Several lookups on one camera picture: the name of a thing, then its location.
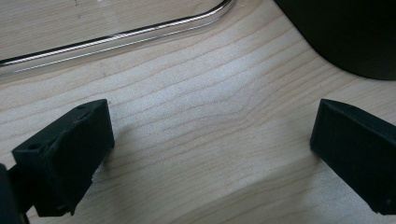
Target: curved metal edge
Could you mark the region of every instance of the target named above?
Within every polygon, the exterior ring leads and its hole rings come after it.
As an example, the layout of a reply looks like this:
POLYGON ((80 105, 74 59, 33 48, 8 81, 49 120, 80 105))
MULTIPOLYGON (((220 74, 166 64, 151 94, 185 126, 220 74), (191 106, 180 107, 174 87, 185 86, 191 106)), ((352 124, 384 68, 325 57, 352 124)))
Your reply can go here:
POLYGON ((236 0, 223 0, 207 12, 195 16, 157 23, 57 49, 5 59, 0 61, 0 77, 202 28, 218 21, 233 7, 235 2, 236 0))

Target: black object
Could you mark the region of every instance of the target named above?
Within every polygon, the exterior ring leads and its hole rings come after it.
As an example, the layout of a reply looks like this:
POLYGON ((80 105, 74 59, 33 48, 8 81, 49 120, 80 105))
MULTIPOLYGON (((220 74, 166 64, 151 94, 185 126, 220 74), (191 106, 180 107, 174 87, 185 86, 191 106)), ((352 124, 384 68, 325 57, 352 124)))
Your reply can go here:
POLYGON ((396 80, 396 1, 275 1, 330 63, 362 77, 396 80))
POLYGON ((396 214, 396 127, 355 106, 321 100, 311 148, 375 212, 396 214))
POLYGON ((113 147, 107 100, 79 105, 52 122, 12 150, 17 164, 7 175, 0 166, 5 189, 0 204, 12 210, 0 211, 1 223, 20 223, 15 222, 15 211, 24 215, 32 205, 40 217, 73 215, 93 173, 113 147))

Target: wooden table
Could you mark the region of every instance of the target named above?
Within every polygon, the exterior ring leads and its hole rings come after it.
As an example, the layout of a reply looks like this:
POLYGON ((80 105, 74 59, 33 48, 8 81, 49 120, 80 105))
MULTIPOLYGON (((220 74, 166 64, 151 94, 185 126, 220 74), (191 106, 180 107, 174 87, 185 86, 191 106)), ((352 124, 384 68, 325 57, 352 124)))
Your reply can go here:
POLYGON ((309 148, 321 98, 396 123, 394 82, 319 57, 271 0, 207 32, 0 85, 0 162, 107 98, 116 146, 71 217, 32 223, 390 223, 309 148))

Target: screw hole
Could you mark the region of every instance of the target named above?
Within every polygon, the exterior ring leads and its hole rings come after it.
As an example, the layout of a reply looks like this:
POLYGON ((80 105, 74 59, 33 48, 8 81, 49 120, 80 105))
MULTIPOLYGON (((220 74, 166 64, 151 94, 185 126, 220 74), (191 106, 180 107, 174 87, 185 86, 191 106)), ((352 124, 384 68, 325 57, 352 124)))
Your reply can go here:
POLYGON ((30 145, 28 148, 29 148, 30 150, 36 150, 36 149, 41 148, 41 144, 35 143, 35 144, 30 145))

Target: light wood tabletop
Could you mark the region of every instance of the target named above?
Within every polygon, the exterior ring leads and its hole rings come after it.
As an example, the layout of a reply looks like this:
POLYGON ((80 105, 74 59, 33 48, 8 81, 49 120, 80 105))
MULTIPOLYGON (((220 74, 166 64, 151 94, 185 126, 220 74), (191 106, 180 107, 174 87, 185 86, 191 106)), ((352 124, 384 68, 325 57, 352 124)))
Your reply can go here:
POLYGON ((201 34, 0 84, 0 162, 10 168, 18 144, 106 98, 116 145, 91 188, 73 216, 32 208, 32 223, 394 223, 309 139, 320 99, 396 124, 395 96, 395 82, 323 60, 274 1, 238 0, 201 34))

